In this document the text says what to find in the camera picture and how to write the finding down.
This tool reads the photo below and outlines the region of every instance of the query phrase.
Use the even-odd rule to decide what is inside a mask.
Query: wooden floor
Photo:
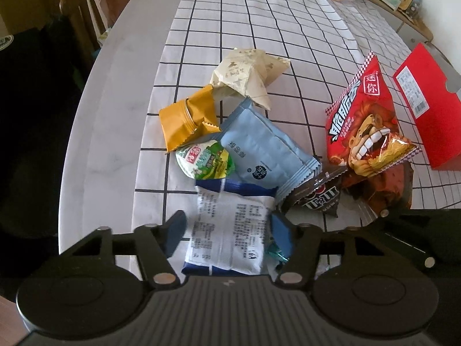
[[[0,297],[0,346],[13,346],[27,334],[15,303]]]

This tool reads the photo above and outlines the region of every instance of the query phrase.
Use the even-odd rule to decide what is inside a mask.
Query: red cardboard box
[[[435,170],[461,170],[461,76],[419,44],[394,74]]]

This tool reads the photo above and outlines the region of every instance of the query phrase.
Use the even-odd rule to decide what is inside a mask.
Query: checkered tablecloth
[[[181,171],[174,153],[166,154],[158,111],[208,84],[214,68],[236,47],[291,59],[286,73],[267,89],[272,108],[266,116],[306,152],[326,156],[324,110],[339,97],[370,50],[378,55],[403,134],[420,143],[411,113],[391,79],[410,51],[373,6],[364,1],[181,0],[147,111],[132,227],[161,224],[177,209],[183,209],[193,225],[194,181]],[[216,103],[221,122],[240,101]],[[424,148],[412,162],[413,208],[461,207],[461,172],[432,171]],[[305,222],[328,231],[361,223],[358,205],[347,196],[341,199],[338,215],[334,219],[311,212]],[[189,236],[190,230],[178,249],[175,269],[180,269]]]

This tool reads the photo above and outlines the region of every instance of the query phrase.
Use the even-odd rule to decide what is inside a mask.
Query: cream colored wrapper
[[[289,59],[271,56],[261,49],[231,50],[211,76],[213,97],[222,100],[225,96],[235,96],[236,91],[270,110],[266,86],[276,80],[289,65]]]

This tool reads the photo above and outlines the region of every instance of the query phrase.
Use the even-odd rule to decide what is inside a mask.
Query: wooden chair
[[[99,32],[95,32],[93,21],[88,7],[88,0],[61,0],[59,7],[61,13],[67,16],[75,31],[75,36],[80,47],[82,59],[88,72],[93,66],[92,53],[100,48],[98,36],[105,32],[104,23],[96,6],[95,0],[89,0],[96,26]]]

